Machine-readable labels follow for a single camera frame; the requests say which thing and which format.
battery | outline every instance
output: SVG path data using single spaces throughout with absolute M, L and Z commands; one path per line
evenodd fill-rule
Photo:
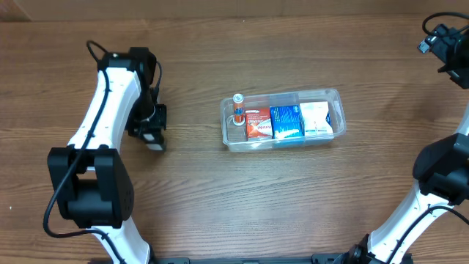
M 244 96 L 241 94 L 233 95 L 233 111 L 235 125 L 243 125 L 244 120 Z

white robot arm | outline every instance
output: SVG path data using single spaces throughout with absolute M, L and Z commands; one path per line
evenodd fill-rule
M 106 52 L 97 62 L 97 88 L 84 121 L 67 147 L 53 148 L 48 156 L 56 201 L 62 217 L 93 233 L 114 263 L 154 263 L 152 248 L 131 217 L 133 187 L 119 152 L 124 130 L 151 150 L 165 148 L 161 133 L 166 129 L 166 106 L 158 104 L 158 91 L 149 87 L 158 62 L 148 48 L 131 48 L 126 54 Z M 83 158 L 76 158 L 79 153 Z M 71 168 L 74 159 L 79 161 Z M 69 170 L 74 171 L 66 178 Z M 76 175 L 89 170 L 96 171 L 96 180 L 80 180 Z

black clamp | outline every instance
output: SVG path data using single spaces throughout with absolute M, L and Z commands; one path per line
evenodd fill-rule
M 469 88 L 469 31 L 456 33 L 457 29 L 440 24 L 433 29 L 435 34 L 447 37 L 428 35 L 418 45 L 422 53 L 431 51 L 445 65 L 439 73 L 448 73 L 450 79 L 463 89 Z

black mount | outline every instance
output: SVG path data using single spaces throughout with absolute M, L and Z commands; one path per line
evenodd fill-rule
M 455 28 L 448 29 L 440 24 L 433 32 L 440 36 L 453 34 Z M 463 89 L 469 88 L 469 31 L 465 34 L 454 34 L 449 37 L 426 36 L 418 45 L 422 53 L 431 51 L 445 65 L 438 69 L 439 73 L 448 73 L 450 79 Z
M 413 177 L 423 195 L 435 194 L 450 205 L 469 199 L 469 138 L 456 133 L 426 146 L 418 154 Z
M 76 150 L 53 147 L 48 156 L 53 189 L 62 181 L 74 161 Z M 77 174 L 93 166 L 96 180 L 80 180 Z M 133 209 L 133 186 L 124 164 L 115 149 L 101 146 L 86 150 L 75 174 L 65 182 L 57 197 L 57 205 L 64 219 L 73 220 L 80 228 L 105 225 L 120 228 Z

orange battery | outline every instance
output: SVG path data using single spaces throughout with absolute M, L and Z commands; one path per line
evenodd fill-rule
M 244 124 L 244 96 L 243 95 L 236 94 L 233 96 L 233 110 L 234 110 L 233 123 L 235 125 Z
M 246 110 L 248 140 L 272 139 L 272 123 L 269 109 Z

